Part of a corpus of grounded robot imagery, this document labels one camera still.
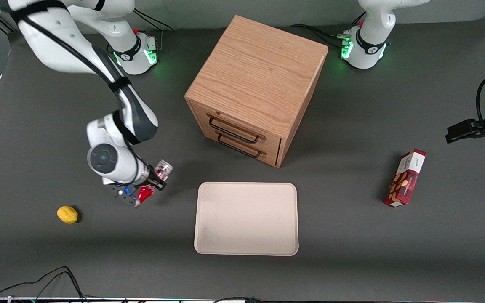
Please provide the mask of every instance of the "drawer handle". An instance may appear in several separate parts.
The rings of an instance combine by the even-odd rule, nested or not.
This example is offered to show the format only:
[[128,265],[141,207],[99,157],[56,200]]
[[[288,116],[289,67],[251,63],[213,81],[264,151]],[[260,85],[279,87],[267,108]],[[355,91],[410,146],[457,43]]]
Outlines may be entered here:
[[234,149],[234,150],[238,151],[241,154],[247,155],[248,157],[252,157],[252,158],[257,158],[257,157],[259,157],[261,155],[261,150],[258,150],[258,153],[257,154],[252,155],[250,153],[245,152],[244,150],[238,149],[235,146],[232,146],[232,145],[227,144],[226,142],[223,142],[222,140],[220,140],[221,137],[222,137],[222,134],[218,134],[218,143],[220,143],[222,145],[225,145],[225,146],[227,146],[227,147],[229,147],[231,149]]
[[241,137],[241,136],[239,136],[239,135],[237,135],[237,134],[234,134],[234,133],[230,132],[230,131],[229,131],[229,130],[227,130],[227,129],[223,129],[223,128],[219,127],[219,126],[214,125],[214,124],[212,123],[212,121],[213,121],[213,120],[214,120],[214,117],[212,117],[212,116],[211,116],[211,118],[209,119],[209,125],[210,125],[212,128],[216,129],[216,130],[219,130],[219,131],[221,131],[221,132],[223,132],[223,133],[226,133],[226,134],[228,134],[228,135],[230,135],[230,136],[232,136],[232,137],[234,137],[234,138],[237,138],[237,139],[241,140],[242,142],[246,142],[246,143],[248,143],[248,144],[255,144],[256,142],[258,142],[259,136],[256,136],[256,139],[254,139],[253,141],[250,141],[250,140],[248,140],[248,139],[246,139],[246,138],[243,138],[243,137]]

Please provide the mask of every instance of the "yellow lemon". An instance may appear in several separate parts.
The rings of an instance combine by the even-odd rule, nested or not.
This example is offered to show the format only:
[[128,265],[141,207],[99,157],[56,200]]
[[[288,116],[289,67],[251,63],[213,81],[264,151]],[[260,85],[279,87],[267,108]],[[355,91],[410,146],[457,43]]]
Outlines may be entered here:
[[77,221],[77,211],[68,205],[60,207],[57,210],[57,216],[66,224],[73,224]]

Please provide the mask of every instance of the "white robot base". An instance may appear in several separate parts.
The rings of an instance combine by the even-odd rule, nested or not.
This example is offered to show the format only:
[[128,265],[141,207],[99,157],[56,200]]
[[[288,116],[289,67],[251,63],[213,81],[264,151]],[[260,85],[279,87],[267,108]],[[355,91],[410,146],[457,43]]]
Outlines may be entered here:
[[137,33],[136,36],[141,41],[141,48],[130,60],[120,58],[113,52],[117,64],[130,75],[139,75],[145,73],[151,66],[158,62],[158,52],[156,47],[156,39],[152,36],[147,36],[144,33]]
[[369,48],[370,54],[367,54],[366,50],[358,44],[355,38],[359,29],[360,26],[356,25],[343,31],[344,35],[351,35],[352,38],[342,48],[340,57],[357,69],[369,69],[383,57],[386,43],[383,44],[381,49],[377,47],[375,49]]

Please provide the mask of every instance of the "wooden drawer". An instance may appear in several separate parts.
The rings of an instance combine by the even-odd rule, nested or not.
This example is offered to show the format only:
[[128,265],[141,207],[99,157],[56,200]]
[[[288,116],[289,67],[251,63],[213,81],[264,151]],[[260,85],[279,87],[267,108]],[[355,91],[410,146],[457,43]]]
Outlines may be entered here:
[[247,126],[190,102],[203,134],[249,157],[276,166],[280,139],[250,130]]
[[184,98],[205,136],[280,167],[327,52],[323,44],[235,16]]

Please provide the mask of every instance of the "beige tray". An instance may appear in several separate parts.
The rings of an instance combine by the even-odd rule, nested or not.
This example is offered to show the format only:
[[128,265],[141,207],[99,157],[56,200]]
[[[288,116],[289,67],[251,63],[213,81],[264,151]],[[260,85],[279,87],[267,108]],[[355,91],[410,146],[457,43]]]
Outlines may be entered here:
[[290,183],[204,182],[194,248],[214,255],[294,255],[297,190]]

